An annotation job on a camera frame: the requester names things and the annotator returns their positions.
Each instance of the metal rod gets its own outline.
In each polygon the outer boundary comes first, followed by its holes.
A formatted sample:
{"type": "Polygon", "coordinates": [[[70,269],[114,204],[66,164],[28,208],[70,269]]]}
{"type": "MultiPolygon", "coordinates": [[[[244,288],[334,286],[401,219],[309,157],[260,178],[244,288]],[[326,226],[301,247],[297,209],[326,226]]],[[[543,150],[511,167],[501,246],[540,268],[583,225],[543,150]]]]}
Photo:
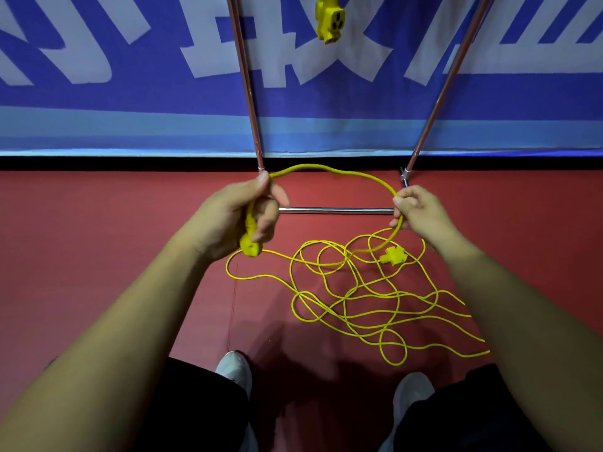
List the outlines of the metal rod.
{"type": "Polygon", "coordinates": [[[239,7],[236,0],[227,0],[228,10],[230,14],[230,22],[235,33],[236,54],[239,57],[239,68],[241,69],[241,77],[243,78],[243,87],[245,88],[245,99],[247,100],[247,111],[249,112],[249,122],[252,125],[253,146],[256,150],[258,158],[258,171],[264,170],[262,141],[258,128],[258,118],[256,117],[256,109],[253,104],[252,85],[249,78],[249,67],[247,66],[247,54],[245,53],[245,41],[243,41],[243,33],[241,32],[241,22],[239,21],[239,7]]]}
{"type": "Polygon", "coordinates": [[[402,182],[404,183],[405,187],[408,187],[408,175],[411,173],[412,167],[414,166],[415,161],[417,161],[418,154],[421,152],[421,149],[423,149],[425,140],[427,139],[427,136],[429,135],[429,131],[431,130],[431,127],[433,126],[433,122],[435,121],[435,118],[437,117],[438,112],[440,111],[440,107],[442,106],[442,103],[444,102],[444,98],[446,97],[446,94],[448,93],[450,85],[452,84],[452,81],[454,81],[454,78],[456,78],[456,75],[458,74],[458,70],[461,68],[461,65],[463,64],[463,60],[465,60],[467,51],[469,50],[471,43],[475,39],[475,35],[478,33],[479,26],[481,25],[482,21],[485,19],[488,9],[490,8],[490,5],[492,4],[492,1],[493,0],[479,0],[478,8],[475,10],[475,14],[473,14],[473,17],[471,18],[471,23],[469,24],[469,28],[467,29],[467,32],[465,33],[465,36],[463,37],[463,41],[461,42],[461,45],[458,48],[458,52],[456,52],[454,60],[452,61],[452,66],[450,67],[450,70],[448,71],[448,76],[446,76],[446,80],[444,82],[442,90],[440,91],[440,95],[438,96],[438,99],[435,101],[435,104],[433,105],[433,109],[431,110],[431,114],[429,114],[429,118],[425,122],[425,126],[423,127],[423,132],[421,132],[421,136],[419,136],[417,146],[414,148],[414,151],[412,152],[411,159],[408,162],[408,166],[406,168],[404,168],[404,170],[402,171],[402,176],[400,178],[402,179],[402,182]]]}
{"type": "Polygon", "coordinates": [[[372,214],[390,216],[393,208],[279,208],[282,214],[372,214]]]}

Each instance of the left hand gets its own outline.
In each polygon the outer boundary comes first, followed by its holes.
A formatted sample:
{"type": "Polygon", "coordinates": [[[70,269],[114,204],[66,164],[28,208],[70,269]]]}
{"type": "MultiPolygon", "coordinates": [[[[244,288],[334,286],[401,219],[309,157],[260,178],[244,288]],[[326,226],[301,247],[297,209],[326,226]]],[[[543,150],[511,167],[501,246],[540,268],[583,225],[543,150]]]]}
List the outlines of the left hand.
{"type": "Polygon", "coordinates": [[[266,171],[214,193],[178,233],[209,263],[219,260],[238,249],[245,234],[247,205],[254,199],[258,230],[252,241],[266,243],[273,238],[279,205],[290,206],[285,190],[272,183],[266,171]]]}

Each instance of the black strip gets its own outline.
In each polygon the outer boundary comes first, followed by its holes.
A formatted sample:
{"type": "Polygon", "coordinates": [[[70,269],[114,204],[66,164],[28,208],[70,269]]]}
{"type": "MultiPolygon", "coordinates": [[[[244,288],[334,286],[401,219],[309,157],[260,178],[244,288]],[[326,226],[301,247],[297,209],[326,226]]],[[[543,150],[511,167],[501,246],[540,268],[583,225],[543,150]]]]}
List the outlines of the black strip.
{"type": "MultiPolygon", "coordinates": [[[[409,157],[265,159],[269,171],[298,163],[345,170],[399,170],[409,157]]],[[[3,171],[254,171],[255,159],[175,157],[0,157],[3,171]]],[[[417,160],[417,170],[599,170],[603,157],[436,157],[417,160]]]]}

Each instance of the yellow extension cord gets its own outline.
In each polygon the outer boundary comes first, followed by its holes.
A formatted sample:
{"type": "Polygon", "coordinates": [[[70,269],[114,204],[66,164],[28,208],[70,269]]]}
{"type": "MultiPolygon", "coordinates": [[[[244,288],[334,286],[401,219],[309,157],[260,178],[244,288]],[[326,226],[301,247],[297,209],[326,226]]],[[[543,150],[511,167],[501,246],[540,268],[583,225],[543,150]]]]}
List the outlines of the yellow extension cord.
{"type": "MultiPolygon", "coordinates": [[[[285,174],[291,173],[293,171],[297,171],[297,170],[301,170],[301,169],[320,169],[320,170],[324,170],[324,171],[329,171],[329,172],[333,172],[333,173],[337,173],[337,174],[343,174],[343,175],[349,175],[349,176],[360,176],[363,178],[368,178],[371,179],[375,182],[380,183],[382,186],[384,186],[386,189],[389,190],[389,192],[392,194],[392,196],[396,196],[396,191],[386,182],[382,181],[379,178],[376,178],[375,176],[369,175],[369,174],[365,174],[365,173],[359,173],[359,172],[355,172],[355,171],[343,171],[343,170],[338,170],[335,168],[331,168],[325,165],[319,165],[319,164],[299,164],[299,165],[295,165],[292,166],[290,168],[284,169],[282,171],[276,172],[276,173],[272,173],[270,174],[271,178],[278,178],[280,176],[283,176],[285,174]]],[[[251,215],[253,212],[253,203],[250,204],[249,208],[248,208],[248,215],[251,215]]],[[[381,352],[381,355],[383,357],[383,359],[393,365],[393,366],[399,366],[401,364],[403,364],[406,361],[406,358],[408,357],[408,350],[409,349],[427,349],[430,347],[443,347],[445,349],[448,349],[449,351],[453,352],[454,354],[456,354],[459,357],[465,357],[465,358],[469,358],[469,357],[479,357],[482,355],[485,355],[487,353],[489,353],[489,350],[485,350],[485,351],[481,351],[481,352],[477,352],[474,354],[462,354],[460,352],[458,352],[457,350],[453,349],[452,347],[446,345],[446,344],[442,344],[442,343],[430,343],[424,346],[411,346],[409,344],[406,343],[406,341],[404,340],[404,338],[402,337],[402,335],[400,333],[398,333],[396,330],[393,329],[394,326],[397,326],[399,324],[403,324],[405,322],[412,322],[413,320],[421,320],[421,319],[436,319],[436,320],[442,320],[444,322],[447,322],[448,324],[455,326],[457,329],[459,329],[460,331],[462,331],[464,334],[468,335],[469,337],[473,338],[476,341],[480,341],[480,342],[484,342],[483,339],[481,339],[478,336],[475,336],[471,333],[469,333],[467,330],[465,330],[462,326],[456,324],[455,322],[452,322],[451,320],[448,320],[446,318],[443,317],[439,317],[433,314],[430,314],[431,311],[433,311],[434,308],[440,308],[443,311],[446,311],[450,314],[453,314],[455,316],[458,317],[464,317],[464,318],[470,318],[471,315],[469,314],[463,314],[460,312],[456,312],[456,311],[452,311],[442,305],[440,305],[438,303],[439,299],[440,299],[440,294],[445,293],[446,295],[449,295],[451,297],[453,297],[458,303],[462,304],[463,306],[465,305],[464,302],[462,302],[459,298],[457,298],[454,294],[448,292],[447,290],[439,290],[435,287],[433,281],[430,279],[429,275],[427,274],[425,267],[423,266],[423,264],[421,264],[420,259],[423,257],[423,255],[425,254],[425,241],[423,239],[421,239],[422,243],[423,243],[423,250],[421,251],[421,254],[418,257],[414,257],[412,254],[410,254],[409,252],[405,251],[405,254],[408,255],[412,261],[409,262],[405,262],[403,264],[401,264],[396,271],[393,274],[389,274],[386,275],[383,272],[383,269],[381,268],[381,264],[379,263],[378,258],[375,256],[375,252],[377,252],[378,250],[384,249],[386,246],[388,245],[393,245],[394,247],[397,248],[401,248],[401,246],[396,243],[395,241],[392,241],[393,238],[396,236],[396,234],[398,233],[398,231],[400,230],[400,226],[402,225],[402,218],[399,219],[398,221],[398,225],[396,226],[396,228],[393,229],[393,231],[391,232],[391,234],[389,235],[389,237],[385,238],[383,236],[380,236],[381,233],[388,231],[388,230],[392,230],[391,228],[383,228],[379,231],[374,232],[373,234],[362,234],[362,235],[358,235],[355,238],[351,239],[351,241],[349,241],[347,244],[345,245],[341,245],[339,243],[336,242],[332,242],[332,241],[325,241],[325,240],[313,240],[313,241],[307,241],[304,244],[301,245],[301,247],[297,250],[297,252],[293,255],[293,257],[289,257],[286,256],[284,254],[280,254],[278,252],[275,252],[273,250],[264,250],[264,252],[268,252],[270,254],[274,254],[277,255],[279,257],[283,257],[286,258],[287,260],[289,260],[289,276],[290,276],[290,282],[285,281],[284,279],[281,279],[277,276],[274,276],[272,274],[259,274],[259,275],[255,275],[255,276],[250,276],[250,277],[238,277],[235,276],[234,274],[232,274],[229,270],[229,265],[230,262],[232,261],[232,259],[239,253],[241,253],[241,250],[238,250],[236,252],[234,252],[226,261],[226,273],[228,273],[228,276],[230,276],[233,279],[239,280],[239,281],[244,281],[244,280],[252,280],[252,279],[258,279],[258,278],[262,278],[262,277],[268,277],[268,278],[272,278],[272,279],[276,279],[277,281],[281,282],[282,284],[284,284],[285,286],[287,286],[288,288],[290,288],[293,292],[293,298],[291,300],[291,311],[293,311],[293,314],[295,315],[295,317],[297,317],[299,320],[301,320],[302,322],[308,322],[308,323],[312,323],[312,322],[322,322],[324,325],[326,325],[327,327],[338,331],[339,333],[345,334],[347,336],[355,336],[357,338],[359,338],[362,342],[369,344],[371,346],[379,346],[379,350],[381,352]],[[360,249],[360,250],[349,250],[348,247],[356,242],[357,240],[361,239],[361,238],[367,238],[367,245],[368,248],[367,249],[360,249]],[[382,241],[381,244],[379,244],[376,247],[372,247],[371,246],[371,240],[372,239],[378,239],[380,241],[382,241]],[[304,259],[303,257],[303,253],[302,251],[312,245],[315,244],[319,244],[319,245],[324,245],[324,247],[318,252],[318,256],[317,256],[317,260],[316,262],[314,261],[308,261],[306,259],[304,259]],[[321,263],[321,255],[322,253],[329,249],[332,248],[334,250],[337,250],[341,256],[342,256],[342,261],[340,262],[336,262],[336,263],[321,263]],[[357,254],[370,254],[371,255],[371,260],[366,260],[364,258],[360,258],[357,254]],[[367,264],[375,264],[377,265],[377,267],[379,268],[379,272],[381,273],[381,278],[378,278],[376,280],[373,281],[368,281],[366,282],[363,278],[362,275],[360,274],[360,270],[357,268],[357,266],[355,265],[355,263],[357,262],[362,262],[362,263],[367,263],[367,264]],[[313,273],[320,275],[323,278],[324,281],[324,286],[326,287],[328,293],[334,297],[334,300],[332,303],[328,304],[325,303],[324,301],[322,301],[321,299],[318,298],[318,296],[316,296],[314,293],[307,291],[307,290],[299,290],[296,286],[296,282],[293,278],[293,265],[294,263],[302,263],[304,264],[310,271],[312,271],[313,273]],[[398,274],[402,268],[404,266],[407,265],[412,265],[412,264],[418,264],[421,267],[421,270],[423,271],[423,273],[425,274],[425,277],[427,279],[427,281],[429,282],[429,284],[431,285],[431,287],[433,288],[433,291],[426,295],[426,296],[421,296],[421,295],[416,295],[414,293],[411,292],[404,292],[403,290],[398,290],[396,288],[396,286],[392,283],[391,279],[396,276],[396,274],[398,274]],[[344,296],[339,296],[336,295],[335,293],[333,293],[330,289],[329,289],[329,284],[327,281],[327,276],[330,274],[333,274],[337,271],[339,271],[340,269],[342,269],[345,265],[348,265],[352,275],[354,276],[356,285],[353,286],[352,288],[350,288],[348,290],[348,292],[344,295],[344,296]],[[327,268],[330,269],[330,271],[324,271],[323,269],[327,268]],[[390,293],[379,293],[374,291],[371,286],[373,284],[377,284],[380,282],[387,282],[389,284],[389,286],[392,288],[392,292],[390,293]],[[365,288],[369,293],[366,293],[364,295],[357,295],[354,296],[357,291],[360,288],[365,288]],[[417,298],[418,300],[426,303],[428,305],[428,307],[423,310],[423,311],[403,311],[400,309],[400,304],[401,304],[401,299],[405,296],[412,296],[417,298]],[[433,301],[430,300],[430,298],[432,296],[435,296],[433,301]],[[388,309],[388,310],[384,310],[384,309],[380,309],[380,310],[370,310],[370,311],[366,311],[360,314],[353,314],[353,315],[349,315],[347,313],[347,302],[348,301],[360,301],[364,298],[381,298],[381,299],[390,299],[392,302],[396,303],[396,307],[394,309],[388,309]],[[301,303],[306,307],[306,309],[314,316],[312,319],[305,319],[304,317],[302,317],[296,310],[296,302],[301,301],[301,303]],[[322,312],[321,313],[317,313],[316,311],[313,310],[313,308],[311,307],[310,304],[313,304],[315,306],[318,306],[322,312]],[[335,311],[335,308],[339,307],[340,310],[342,310],[342,313],[339,313],[337,311],[335,311]],[[363,318],[366,316],[370,316],[370,315],[374,315],[374,314],[388,314],[391,315],[391,317],[389,318],[389,320],[384,323],[384,324],[378,324],[378,325],[370,325],[370,326],[366,326],[366,325],[362,325],[362,324],[358,324],[355,323],[354,320],[355,319],[359,319],[359,318],[363,318]],[[334,318],[338,319],[343,325],[344,328],[347,327],[347,329],[349,329],[349,331],[345,330],[345,329],[341,329],[338,328],[337,326],[334,326],[333,324],[329,323],[328,321],[326,321],[324,318],[326,315],[331,315],[334,318]],[[413,317],[409,317],[409,318],[400,318],[398,319],[399,316],[403,316],[403,315],[411,315],[413,317]],[[396,337],[399,341],[384,341],[383,340],[383,335],[385,335],[386,333],[390,333],[392,335],[394,335],[394,337],[396,337]],[[398,346],[398,347],[403,347],[404,348],[404,357],[402,358],[402,360],[400,360],[399,362],[392,362],[390,359],[388,359],[388,357],[386,357],[385,352],[383,350],[383,348],[385,346],[398,346]]]]}

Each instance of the white sneaker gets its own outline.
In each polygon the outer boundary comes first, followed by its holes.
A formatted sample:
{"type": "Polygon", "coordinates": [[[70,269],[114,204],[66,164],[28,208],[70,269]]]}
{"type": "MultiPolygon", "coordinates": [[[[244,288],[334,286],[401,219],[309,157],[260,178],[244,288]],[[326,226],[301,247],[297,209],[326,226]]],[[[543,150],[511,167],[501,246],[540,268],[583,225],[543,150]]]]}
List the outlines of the white sneaker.
{"type": "MultiPolygon", "coordinates": [[[[215,371],[217,374],[232,380],[239,387],[242,387],[247,393],[247,398],[252,394],[252,369],[243,354],[230,351],[218,363],[215,371]]],[[[258,452],[258,441],[252,426],[247,424],[245,438],[241,443],[239,452],[258,452]]]]}
{"type": "Polygon", "coordinates": [[[428,399],[434,392],[433,385],[422,372],[412,372],[400,381],[394,393],[394,427],[379,452],[394,451],[394,436],[408,408],[415,401],[428,399]]]}

